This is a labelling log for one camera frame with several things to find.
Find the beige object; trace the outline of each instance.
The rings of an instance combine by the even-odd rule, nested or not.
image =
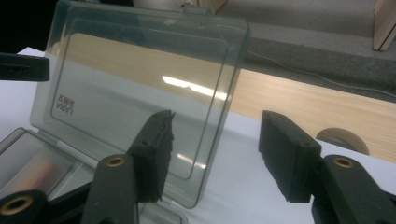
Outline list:
[[[183,94],[204,104],[211,97],[164,84],[162,71],[171,71],[166,75],[212,89],[216,85],[212,75],[221,69],[218,63],[98,37],[76,34],[71,38],[67,60]],[[195,74],[190,78],[201,78],[187,79],[184,75],[187,73]],[[346,129],[367,144],[371,156],[396,163],[396,104],[242,70],[230,109],[257,120],[261,119],[263,110],[284,114],[312,137],[326,128]]]
[[[396,36],[396,1],[377,0],[373,49],[386,50]]]
[[[396,163],[396,104],[242,70],[231,110],[258,120],[272,110],[312,137],[343,128],[359,136],[371,156]]]

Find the black clamp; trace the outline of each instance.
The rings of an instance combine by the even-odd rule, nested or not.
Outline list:
[[[0,80],[48,81],[50,60],[44,57],[0,53]]]
[[[320,157],[321,145],[286,116],[262,112],[259,151],[286,200],[309,203],[317,224],[395,224],[396,197],[357,161]]]

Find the brass insert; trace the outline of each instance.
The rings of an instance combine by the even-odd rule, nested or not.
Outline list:
[[[123,157],[114,157],[107,161],[107,166],[115,167],[120,166],[125,163],[125,159]]]
[[[7,202],[1,207],[0,214],[3,216],[11,216],[23,211],[33,203],[33,198],[23,195]]]
[[[335,164],[339,165],[339,166],[342,166],[342,167],[348,168],[348,169],[353,168],[353,167],[355,166],[354,163],[353,163],[353,161],[350,161],[350,160],[347,159],[347,158],[341,158],[341,157],[335,158],[335,159],[333,160],[333,162],[334,162]]]

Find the plastic box lid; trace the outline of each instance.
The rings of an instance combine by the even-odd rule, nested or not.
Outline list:
[[[248,39],[245,20],[61,1],[31,122],[99,161],[126,151],[149,116],[175,112],[164,195],[194,207]]]

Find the white table surface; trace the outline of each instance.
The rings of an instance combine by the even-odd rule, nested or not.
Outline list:
[[[21,54],[43,55],[33,49]],[[29,122],[36,86],[0,81],[0,140],[19,127],[36,130]],[[229,113],[201,201],[192,209],[173,204],[189,223],[314,223],[310,204],[287,203],[280,193],[258,151],[259,134],[258,120]],[[396,194],[396,164],[320,143],[322,156],[359,161],[383,190]]]

